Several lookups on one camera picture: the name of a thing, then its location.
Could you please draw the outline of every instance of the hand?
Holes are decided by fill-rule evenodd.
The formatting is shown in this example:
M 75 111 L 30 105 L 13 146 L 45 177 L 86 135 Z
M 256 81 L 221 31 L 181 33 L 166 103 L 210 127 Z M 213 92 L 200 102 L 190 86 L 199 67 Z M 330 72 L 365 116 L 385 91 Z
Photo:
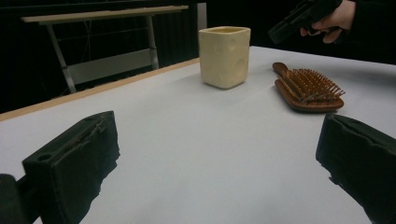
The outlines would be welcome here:
M 301 28 L 301 36 L 319 35 L 324 32 L 326 35 L 323 37 L 323 42 L 326 44 L 334 42 L 343 30 L 348 31 L 352 27 L 353 19 L 355 17 L 355 7 L 355 2 L 343 0 L 341 5 L 336 8 L 332 14 L 320 21 L 312 23 L 312 28 L 318 30 L 316 33 L 310 34 L 305 30 L 305 28 Z

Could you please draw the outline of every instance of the sleeve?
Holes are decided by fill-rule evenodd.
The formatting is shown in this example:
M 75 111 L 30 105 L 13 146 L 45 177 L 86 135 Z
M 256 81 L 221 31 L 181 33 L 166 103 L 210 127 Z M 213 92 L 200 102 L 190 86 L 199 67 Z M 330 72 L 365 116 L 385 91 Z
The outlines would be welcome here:
M 396 1 L 356 0 L 347 41 L 373 49 L 396 50 Z

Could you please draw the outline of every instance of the hairbrush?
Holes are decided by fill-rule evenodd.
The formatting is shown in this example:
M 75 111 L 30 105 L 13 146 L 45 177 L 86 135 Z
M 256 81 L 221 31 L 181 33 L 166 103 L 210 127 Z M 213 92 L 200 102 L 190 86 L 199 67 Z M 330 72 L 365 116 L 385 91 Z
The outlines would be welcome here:
M 278 74 L 277 89 L 291 108 L 304 112 L 331 112 L 344 105 L 345 92 L 321 73 L 311 69 L 291 69 L 273 63 Z

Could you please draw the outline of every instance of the black handgun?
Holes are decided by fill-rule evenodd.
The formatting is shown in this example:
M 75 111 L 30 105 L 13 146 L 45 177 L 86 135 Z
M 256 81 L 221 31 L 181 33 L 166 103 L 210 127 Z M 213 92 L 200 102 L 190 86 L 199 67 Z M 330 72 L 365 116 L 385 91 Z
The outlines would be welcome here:
M 278 44 L 302 27 L 313 34 L 316 30 L 311 27 L 311 24 L 330 15 L 341 5 L 341 2 L 342 0 L 303 0 L 297 4 L 288 17 L 271 28 L 268 35 L 274 43 Z

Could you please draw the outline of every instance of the square cup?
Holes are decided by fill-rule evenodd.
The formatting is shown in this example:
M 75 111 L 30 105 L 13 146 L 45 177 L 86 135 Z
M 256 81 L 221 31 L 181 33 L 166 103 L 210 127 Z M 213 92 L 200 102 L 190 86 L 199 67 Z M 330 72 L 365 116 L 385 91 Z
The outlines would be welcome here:
M 221 89 L 230 89 L 248 77 L 250 29 L 219 26 L 199 31 L 199 55 L 202 81 Z

